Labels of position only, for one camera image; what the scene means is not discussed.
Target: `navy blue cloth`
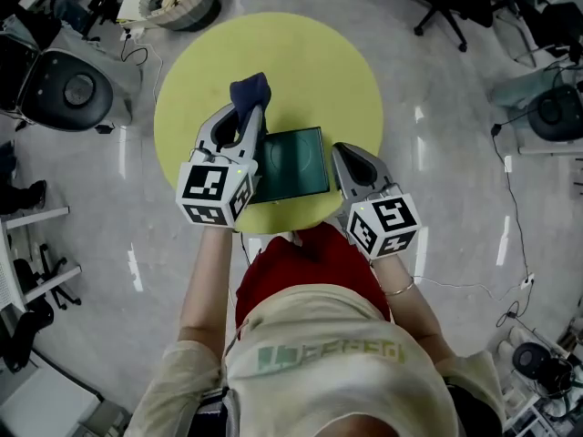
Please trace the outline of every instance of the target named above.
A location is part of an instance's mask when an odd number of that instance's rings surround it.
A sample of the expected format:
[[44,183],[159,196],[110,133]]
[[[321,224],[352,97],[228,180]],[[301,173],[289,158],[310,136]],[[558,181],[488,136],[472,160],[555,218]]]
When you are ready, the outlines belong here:
[[265,110],[267,110],[270,100],[271,88],[264,73],[258,73],[242,81],[230,83],[230,101],[235,106],[237,115],[239,115],[239,127],[237,128],[239,134],[242,133],[241,127],[246,125],[252,109],[260,105],[263,108],[263,121],[261,122],[259,139],[267,135]]

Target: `cable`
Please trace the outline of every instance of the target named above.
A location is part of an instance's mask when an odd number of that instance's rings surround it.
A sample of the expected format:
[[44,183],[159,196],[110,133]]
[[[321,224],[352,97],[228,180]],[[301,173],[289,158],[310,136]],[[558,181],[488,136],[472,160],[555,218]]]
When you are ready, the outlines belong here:
[[574,63],[573,65],[567,65],[567,66],[562,66],[557,73],[555,74],[555,77],[553,77],[553,84],[552,84],[552,88],[555,88],[555,84],[557,82],[557,78],[558,76],[563,72],[563,71],[578,71],[579,69],[583,69],[582,65],[578,65],[576,63]]
[[128,35],[126,36],[126,40],[124,40],[124,46],[121,48],[121,54],[120,54],[119,58],[121,58],[121,61],[122,61],[122,62],[125,62],[125,61],[127,61],[127,60],[128,60],[128,58],[130,58],[130,57],[131,57],[133,54],[135,54],[135,53],[139,52],[140,50],[143,50],[144,52],[146,52],[146,56],[144,57],[144,59],[143,59],[141,62],[137,63],[137,64],[136,64],[136,66],[144,65],[144,64],[146,63],[146,60],[148,60],[148,50],[147,50],[145,47],[140,47],[140,48],[137,48],[137,49],[135,49],[135,50],[132,50],[132,51],[131,51],[131,52],[129,52],[129,53],[126,55],[126,56],[124,56],[124,52],[125,52],[125,50],[126,50],[126,44],[128,43],[128,39],[129,39],[129,38],[130,38],[130,35],[128,34]]
[[[512,197],[512,201],[514,202],[515,220],[517,221],[518,232],[520,235],[520,247],[522,249],[522,260],[523,260],[523,263],[525,265],[526,279],[528,279],[530,276],[530,270],[528,269],[528,263],[527,263],[527,252],[525,249],[525,237],[524,237],[524,233],[522,231],[522,225],[520,225],[520,217],[519,217],[519,213],[518,213],[518,203],[517,203],[517,199],[514,196],[514,193],[512,192],[512,187],[510,186],[510,174],[508,173],[508,170],[506,170],[506,164],[504,163],[504,159],[502,158],[502,156],[498,152],[498,147],[496,145],[496,136],[499,132],[500,132],[500,130],[499,129],[496,130],[496,125],[494,125],[492,127],[492,131],[491,131],[492,144],[494,145],[494,151],[496,152],[496,155],[500,159],[500,163],[502,164],[502,167],[504,168],[504,172],[506,174],[506,183],[507,183],[508,192],[510,193],[510,196]],[[508,319],[508,318],[517,319],[517,318],[520,318],[520,317],[525,315],[525,312],[527,312],[527,309],[528,309],[528,305],[530,304],[530,295],[532,294],[532,289],[534,286],[535,286],[535,281],[532,280],[530,282],[530,288],[528,289],[527,305],[522,310],[522,312],[520,312],[520,302],[518,300],[514,301],[510,305],[508,310],[504,314],[502,314],[502,316],[500,316],[500,319],[498,319],[498,321],[496,322],[497,328],[502,327],[502,325],[504,324],[504,322],[506,322],[506,319]]]
[[414,279],[423,279],[423,280],[427,280],[427,281],[431,281],[432,283],[434,283],[435,285],[439,285],[440,287],[447,287],[447,288],[481,288],[482,290],[485,290],[488,293],[488,296],[496,301],[496,302],[501,302],[506,296],[508,296],[510,294],[511,291],[513,290],[518,290],[520,288],[520,285],[517,285],[515,287],[510,287],[506,293],[504,294],[504,296],[502,298],[495,298],[495,296],[492,294],[492,291],[490,291],[490,288],[482,285],[481,283],[476,283],[474,285],[452,285],[449,283],[441,283],[439,281],[435,281],[433,279],[428,279],[427,277],[422,277],[421,275],[413,275]]
[[551,69],[551,67],[553,67],[553,65],[559,64],[561,62],[564,62],[565,60],[568,59],[568,54],[563,55],[561,58],[558,58],[557,60],[555,60],[552,63],[549,63],[545,69],[543,69],[543,71],[548,71],[549,69]]
[[235,310],[236,306],[235,306],[235,301],[233,301],[233,295],[230,292],[230,285],[229,285],[229,303],[230,303],[230,306],[233,308],[233,310]]
[[134,41],[134,44],[136,46],[141,46],[141,47],[148,46],[152,50],[154,55],[160,61],[160,68],[158,69],[158,75],[156,76],[156,82],[154,83],[154,87],[152,88],[152,96],[154,97],[154,105],[157,105],[158,99],[156,98],[156,87],[158,86],[158,82],[160,80],[160,74],[162,73],[162,67],[164,66],[164,61],[162,60],[162,57],[160,55],[158,55],[158,52],[156,52],[156,50],[154,50],[154,47],[152,46],[152,44],[138,44],[136,41]]
[[245,249],[245,244],[243,243],[243,233],[239,234],[240,236],[240,246],[243,248],[243,252],[245,253],[245,259],[247,260],[247,267],[251,266],[251,262],[249,261],[249,254],[247,254],[247,250]]

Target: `basket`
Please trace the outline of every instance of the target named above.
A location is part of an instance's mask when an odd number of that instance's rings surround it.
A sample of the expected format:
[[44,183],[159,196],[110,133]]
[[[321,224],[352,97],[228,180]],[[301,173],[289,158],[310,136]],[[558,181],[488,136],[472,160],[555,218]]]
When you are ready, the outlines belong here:
[[172,31],[198,31],[210,25],[220,12],[219,0],[181,0],[162,15],[150,16],[156,0],[139,0],[139,13],[150,23]]

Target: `red shorts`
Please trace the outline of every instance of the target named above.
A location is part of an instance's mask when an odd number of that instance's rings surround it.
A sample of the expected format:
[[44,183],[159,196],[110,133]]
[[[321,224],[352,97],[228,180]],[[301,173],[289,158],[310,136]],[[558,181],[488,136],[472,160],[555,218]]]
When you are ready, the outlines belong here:
[[247,314],[278,291],[296,285],[328,283],[355,291],[369,300],[389,320],[391,311],[368,261],[332,225],[321,223],[298,231],[301,246],[277,237],[270,241],[243,277],[237,290],[235,321],[239,327]]

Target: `beige shirt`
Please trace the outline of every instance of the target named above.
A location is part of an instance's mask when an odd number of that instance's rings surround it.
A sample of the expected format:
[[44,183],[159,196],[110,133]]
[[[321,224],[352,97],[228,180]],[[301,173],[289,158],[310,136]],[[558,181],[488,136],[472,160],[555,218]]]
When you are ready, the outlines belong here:
[[[335,285],[291,287],[263,301],[247,317],[225,367],[245,437],[312,437],[356,413],[387,422],[401,437],[456,436],[444,376],[504,421],[489,353],[434,366],[406,331],[360,295]],[[169,347],[129,437],[176,435],[182,413],[220,385],[220,369],[210,350],[195,341]]]

